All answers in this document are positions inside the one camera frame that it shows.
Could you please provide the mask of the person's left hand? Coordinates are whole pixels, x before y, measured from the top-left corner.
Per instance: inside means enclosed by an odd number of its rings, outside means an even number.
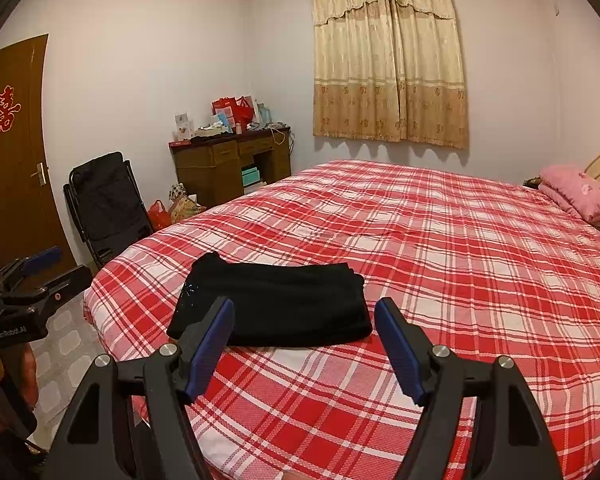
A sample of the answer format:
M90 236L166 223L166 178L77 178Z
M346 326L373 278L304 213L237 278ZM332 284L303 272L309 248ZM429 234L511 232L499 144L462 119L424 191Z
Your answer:
M36 359L30 344L16 344L0 353L0 382L12 378L28 408L38 403Z

